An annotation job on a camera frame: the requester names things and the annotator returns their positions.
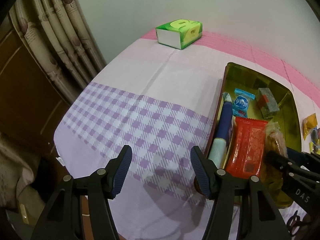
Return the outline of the clear bag fried snacks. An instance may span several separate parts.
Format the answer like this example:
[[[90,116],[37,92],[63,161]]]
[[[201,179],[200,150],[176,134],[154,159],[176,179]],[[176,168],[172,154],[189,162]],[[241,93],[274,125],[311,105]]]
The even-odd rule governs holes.
[[[260,175],[276,206],[281,209],[293,203],[293,200],[281,189],[283,173],[280,167],[284,158],[288,158],[284,135],[280,131],[279,124],[271,121],[265,127],[264,155]]]

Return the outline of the yellow candy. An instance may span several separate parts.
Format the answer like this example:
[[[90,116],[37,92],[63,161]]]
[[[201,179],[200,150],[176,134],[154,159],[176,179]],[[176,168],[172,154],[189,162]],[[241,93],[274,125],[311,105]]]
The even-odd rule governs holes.
[[[309,150],[310,150],[310,153],[314,153],[314,154],[320,155],[319,144],[316,144],[313,141],[309,142]]]

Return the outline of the blue dark candy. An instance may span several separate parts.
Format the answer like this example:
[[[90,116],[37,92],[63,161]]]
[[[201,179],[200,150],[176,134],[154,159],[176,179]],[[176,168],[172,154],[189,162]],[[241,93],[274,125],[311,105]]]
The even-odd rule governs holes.
[[[319,140],[319,129],[317,127],[311,131],[311,140],[314,144]]]

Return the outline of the yellow orange snack bag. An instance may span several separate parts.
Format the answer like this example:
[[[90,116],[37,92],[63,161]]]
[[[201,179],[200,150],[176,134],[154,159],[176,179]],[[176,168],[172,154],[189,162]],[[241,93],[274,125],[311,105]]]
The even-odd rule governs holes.
[[[313,113],[303,119],[302,127],[303,127],[304,140],[306,140],[307,135],[310,134],[312,130],[317,127],[317,124],[318,122],[317,122],[316,113]]]

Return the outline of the red snack packet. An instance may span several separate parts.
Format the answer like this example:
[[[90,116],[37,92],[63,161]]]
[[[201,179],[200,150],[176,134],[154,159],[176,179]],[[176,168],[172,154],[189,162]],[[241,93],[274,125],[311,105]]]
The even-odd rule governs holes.
[[[237,178],[258,176],[264,153],[267,121],[235,118],[235,138],[225,170]]]

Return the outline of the grey cake block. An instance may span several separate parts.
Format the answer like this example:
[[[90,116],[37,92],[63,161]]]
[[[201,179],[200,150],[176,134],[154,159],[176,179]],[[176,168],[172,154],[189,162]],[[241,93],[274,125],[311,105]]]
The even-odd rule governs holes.
[[[255,99],[264,119],[270,119],[280,111],[269,88],[258,88]]]

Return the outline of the navy soda cracker pack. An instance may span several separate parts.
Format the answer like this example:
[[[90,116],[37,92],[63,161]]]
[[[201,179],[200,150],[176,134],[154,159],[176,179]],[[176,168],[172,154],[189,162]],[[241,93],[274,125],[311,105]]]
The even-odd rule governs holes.
[[[226,157],[229,139],[232,133],[233,109],[232,99],[229,93],[223,92],[223,105],[217,126],[216,137],[213,140],[212,148],[208,159],[212,160],[217,168],[223,167]]]

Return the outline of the light blue pastry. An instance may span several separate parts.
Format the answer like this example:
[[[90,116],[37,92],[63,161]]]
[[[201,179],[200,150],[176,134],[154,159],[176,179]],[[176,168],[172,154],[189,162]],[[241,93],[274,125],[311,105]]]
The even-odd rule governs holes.
[[[255,95],[238,88],[234,90],[234,94],[235,100],[233,101],[233,115],[247,118],[249,104],[252,100],[255,100]]]

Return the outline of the maroon gold toffee tin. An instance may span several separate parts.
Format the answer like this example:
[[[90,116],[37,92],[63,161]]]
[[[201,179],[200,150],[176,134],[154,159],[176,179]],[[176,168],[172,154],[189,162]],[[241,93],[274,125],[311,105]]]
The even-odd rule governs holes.
[[[300,124],[291,91],[276,80],[236,63],[225,67],[204,157],[231,175],[258,176],[277,207],[292,205],[281,174],[264,163],[267,151],[287,157],[301,151]]]

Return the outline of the brown wooden furniture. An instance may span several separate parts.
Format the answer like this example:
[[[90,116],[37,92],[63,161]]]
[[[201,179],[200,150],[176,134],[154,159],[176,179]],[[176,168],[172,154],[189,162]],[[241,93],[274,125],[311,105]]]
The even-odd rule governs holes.
[[[53,137],[68,108],[6,16],[1,23],[1,131],[50,160],[59,179],[68,171],[57,160]]]

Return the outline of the pink purple checkered tablecloth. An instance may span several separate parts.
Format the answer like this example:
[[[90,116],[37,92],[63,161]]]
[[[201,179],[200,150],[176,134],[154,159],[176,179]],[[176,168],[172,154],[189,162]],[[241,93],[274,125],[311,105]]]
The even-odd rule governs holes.
[[[93,79],[58,125],[55,146],[75,178],[131,146],[129,174],[110,202],[125,239],[202,238],[212,202],[194,189],[190,149],[208,141],[230,62],[291,90],[300,119],[319,113],[319,89],[279,58],[214,33],[178,50],[151,31]]]

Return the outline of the green tissue box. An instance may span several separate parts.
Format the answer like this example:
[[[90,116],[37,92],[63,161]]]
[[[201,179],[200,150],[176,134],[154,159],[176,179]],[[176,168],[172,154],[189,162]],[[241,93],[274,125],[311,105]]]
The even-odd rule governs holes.
[[[178,19],[156,27],[158,43],[183,50],[202,37],[202,22]]]

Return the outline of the beige patterned curtain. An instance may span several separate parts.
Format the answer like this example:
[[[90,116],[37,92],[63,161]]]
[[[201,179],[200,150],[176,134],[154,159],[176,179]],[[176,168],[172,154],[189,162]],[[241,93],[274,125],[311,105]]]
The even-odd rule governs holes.
[[[76,0],[16,0],[9,16],[22,43],[49,81],[73,103],[105,61]]]

